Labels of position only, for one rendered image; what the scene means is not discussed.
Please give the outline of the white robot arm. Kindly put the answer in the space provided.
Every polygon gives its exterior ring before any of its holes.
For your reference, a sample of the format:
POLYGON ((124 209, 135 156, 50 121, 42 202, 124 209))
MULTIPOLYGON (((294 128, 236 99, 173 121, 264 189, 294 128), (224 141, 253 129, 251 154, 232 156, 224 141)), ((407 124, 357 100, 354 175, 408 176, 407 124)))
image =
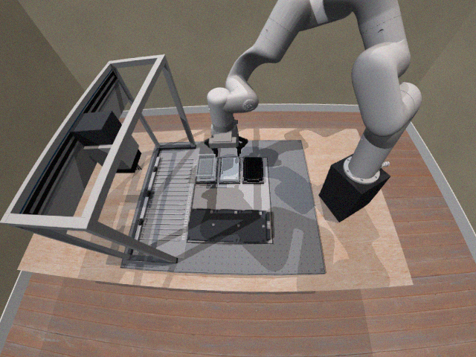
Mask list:
POLYGON ((355 182, 375 182, 379 170, 390 165, 385 159, 422 102, 414 84, 398 79, 408 69, 411 55, 397 0, 278 0, 257 41, 234 63, 225 88, 208 92, 214 129, 210 148, 237 148, 237 138, 231 137, 238 124, 233 113, 257 108, 259 97, 247 82, 257 66, 281 61, 299 31, 352 12, 365 48, 353 64, 352 84, 366 128, 343 169, 355 182))

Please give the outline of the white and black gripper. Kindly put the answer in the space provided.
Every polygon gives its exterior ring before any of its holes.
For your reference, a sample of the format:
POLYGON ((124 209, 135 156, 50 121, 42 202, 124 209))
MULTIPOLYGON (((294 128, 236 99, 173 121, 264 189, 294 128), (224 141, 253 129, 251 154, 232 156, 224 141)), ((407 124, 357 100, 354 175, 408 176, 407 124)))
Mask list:
MULTIPOLYGON (((213 138, 213 134, 214 134, 214 129, 213 129, 212 124, 211 124, 211 137, 212 138, 213 138)), ((236 137, 237 138, 237 156, 239 157, 239 154, 241 154, 241 149, 243 147, 245 147, 245 145, 248 143, 248 139, 242 138, 242 137, 239 136, 238 128, 237 128, 236 124, 235 124, 234 128, 232 129, 232 136, 231 137, 236 137), (240 143, 239 141, 241 141, 242 143, 240 143)), ((209 142, 209 138, 205 140, 204 144, 209 147, 208 142, 209 142)), ((211 149, 212 149, 213 153, 216 155, 216 157, 218 157, 218 149, 217 148, 211 148, 211 149)))

